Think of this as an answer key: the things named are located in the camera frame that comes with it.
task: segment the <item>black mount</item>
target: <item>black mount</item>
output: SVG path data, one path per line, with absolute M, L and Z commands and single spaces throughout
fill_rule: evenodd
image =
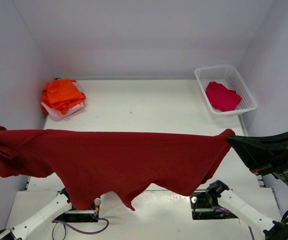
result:
M 71 198 L 70 198 L 70 195 L 68 193 L 68 191 L 66 190 L 66 188 L 63 188 L 59 194 L 64 194 L 66 197 L 67 197 L 67 203 L 69 204 L 71 202 Z
M 273 221 L 270 230 L 264 230 L 265 240 L 288 240 L 288 224 Z
M 12 230 L 14 230 L 14 229 L 2 229 L 2 230 L 0 230 L 0 240 L 19 240 L 13 235 Z
M 218 205 L 218 198 L 220 198 L 221 193 L 226 190 L 229 190 L 229 187 L 220 180 L 216 180 L 205 189 L 206 198 L 211 206 Z
M 288 186 L 288 132 L 265 137 L 232 135 L 227 142 L 252 173 L 273 174 Z

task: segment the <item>orange cloth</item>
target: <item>orange cloth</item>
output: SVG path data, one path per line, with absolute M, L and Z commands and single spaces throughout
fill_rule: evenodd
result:
M 47 83 L 43 90 L 42 102 L 50 108 L 59 110 L 61 114 L 66 114 L 68 109 L 83 102 L 86 97 L 73 83 L 76 80 L 58 79 Z

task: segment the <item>pink cloth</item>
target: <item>pink cloth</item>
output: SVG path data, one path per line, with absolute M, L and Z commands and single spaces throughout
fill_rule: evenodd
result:
M 242 101 L 234 90 L 227 89 L 223 84 L 211 81 L 205 91 L 213 108 L 222 112 L 233 111 Z
M 68 109 L 67 113 L 62 114 L 59 110 L 51 108 L 51 107 L 47 106 L 46 104 L 44 104 L 43 102 L 41 102 L 41 104 L 46 109 L 46 111 L 48 112 L 49 116 L 54 121 L 59 121 L 62 118 L 65 118 L 65 117 L 75 113 L 77 110 L 80 110 L 80 109 L 84 108 L 84 104 L 83 104 L 83 102 L 81 102 L 80 104 L 77 104 L 77 105 L 73 106 L 72 108 Z

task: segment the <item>magenta cloth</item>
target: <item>magenta cloth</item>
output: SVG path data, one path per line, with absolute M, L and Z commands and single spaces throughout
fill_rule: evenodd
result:
M 227 89 L 223 84 L 215 81 L 208 84 L 205 92 L 213 108 L 222 112 L 235 110 L 242 101 L 236 91 Z

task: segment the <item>pile of clothes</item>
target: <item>pile of clothes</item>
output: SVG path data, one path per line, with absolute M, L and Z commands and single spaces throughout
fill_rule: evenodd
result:
M 76 80 L 71 79 L 49 82 L 42 95 L 42 109 L 55 121 L 82 109 L 86 99 Z

